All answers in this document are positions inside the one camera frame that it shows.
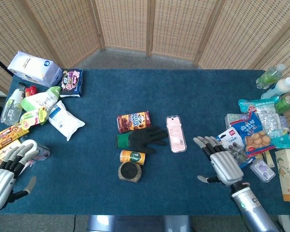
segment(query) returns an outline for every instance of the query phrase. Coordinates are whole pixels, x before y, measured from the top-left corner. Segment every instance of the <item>pink phone case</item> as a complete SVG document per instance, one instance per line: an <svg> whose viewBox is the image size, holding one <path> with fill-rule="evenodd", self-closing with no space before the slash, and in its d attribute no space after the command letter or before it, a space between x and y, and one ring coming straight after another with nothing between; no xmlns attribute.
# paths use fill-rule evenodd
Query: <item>pink phone case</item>
<svg viewBox="0 0 290 232"><path fill-rule="evenodd" d="M166 117L166 127L168 129L171 150L174 153L187 150L180 117L177 115Z"/></svg>

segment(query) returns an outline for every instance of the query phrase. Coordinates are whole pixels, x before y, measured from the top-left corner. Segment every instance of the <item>green glove cuff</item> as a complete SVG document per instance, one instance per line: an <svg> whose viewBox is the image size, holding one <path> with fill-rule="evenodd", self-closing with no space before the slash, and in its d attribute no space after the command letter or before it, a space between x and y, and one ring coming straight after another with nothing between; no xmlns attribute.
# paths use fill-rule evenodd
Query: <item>green glove cuff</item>
<svg viewBox="0 0 290 232"><path fill-rule="evenodd" d="M131 132L116 135L117 147L129 147L129 135Z"/></svg>

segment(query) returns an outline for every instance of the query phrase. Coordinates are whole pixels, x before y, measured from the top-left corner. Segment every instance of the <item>blue snack package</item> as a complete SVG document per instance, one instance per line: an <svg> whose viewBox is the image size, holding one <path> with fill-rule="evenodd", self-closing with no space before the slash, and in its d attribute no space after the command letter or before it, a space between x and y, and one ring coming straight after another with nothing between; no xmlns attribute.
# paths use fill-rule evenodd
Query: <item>blue snack package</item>
<svg viewBox="0 0 290 232"><path fill-rule="evenodd" d="M247 114L250 112L259 113L261 111L268 114L275 114L276 109L274 105L278 102L279 97L272 97L268 99L257 99L257 100L238 100L238 105L241 109L242 114Z"/></svg>
<svg viewBox="0 0 290 232"><path fill-rule="evenodd" d="M63 70L61 82L60 97L81 97L83 83L82 69Z"/></svg>
<svg viewBox="0 0 290 232"><path fill-rule="evenodd" d="M240 134L248 158L275 148L255 112L250 112L248 119L235 121L231 125Z"/></svg>

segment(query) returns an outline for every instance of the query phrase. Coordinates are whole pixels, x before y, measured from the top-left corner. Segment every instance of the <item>black round lid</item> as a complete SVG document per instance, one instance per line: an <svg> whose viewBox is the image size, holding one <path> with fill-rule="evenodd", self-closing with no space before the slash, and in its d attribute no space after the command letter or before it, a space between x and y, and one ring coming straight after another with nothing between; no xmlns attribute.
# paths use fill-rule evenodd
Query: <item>black round lid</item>
<svg viewBox="0 0 290 232"><path fill-rule="evenodd" d="M120 173L127 180L131 180L137 175L137 166L135 163L132 162L124 163L121 166Z"/></svg>

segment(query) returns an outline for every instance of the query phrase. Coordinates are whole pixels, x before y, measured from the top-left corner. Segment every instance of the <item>green can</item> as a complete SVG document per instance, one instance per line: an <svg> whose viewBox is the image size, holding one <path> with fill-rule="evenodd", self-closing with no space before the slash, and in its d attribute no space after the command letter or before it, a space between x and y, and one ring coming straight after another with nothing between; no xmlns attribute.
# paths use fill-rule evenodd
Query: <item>green can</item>
<svg viewBox="0 0 290 232"><path fill-rule="evenodd" d="M275 105L278 114L283 114L290 109L290 95L282 97Z"/></svg>

